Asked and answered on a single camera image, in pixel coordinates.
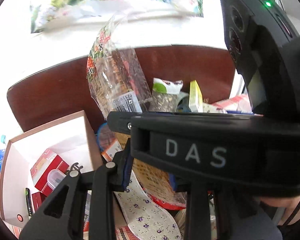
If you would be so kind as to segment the person right hand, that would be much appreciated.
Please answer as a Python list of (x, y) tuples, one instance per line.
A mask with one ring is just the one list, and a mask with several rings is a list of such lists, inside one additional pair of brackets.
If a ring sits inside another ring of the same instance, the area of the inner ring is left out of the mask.
[[(290, 215), (294, 212), (297, 205), (300, 203), (300, 195), (291, 198), (273, 198), (273, 197), (259, 197), (260, 201), (264, 204), (267, 204), (271, 207), (283, 208), (284, 212), (279, 216), (279, 219), (276, 218), (276, 224), (282, 226), (289, 219)], [(288, 225), (292, 225), (300, 220), (300, 209), (291, 219)]]

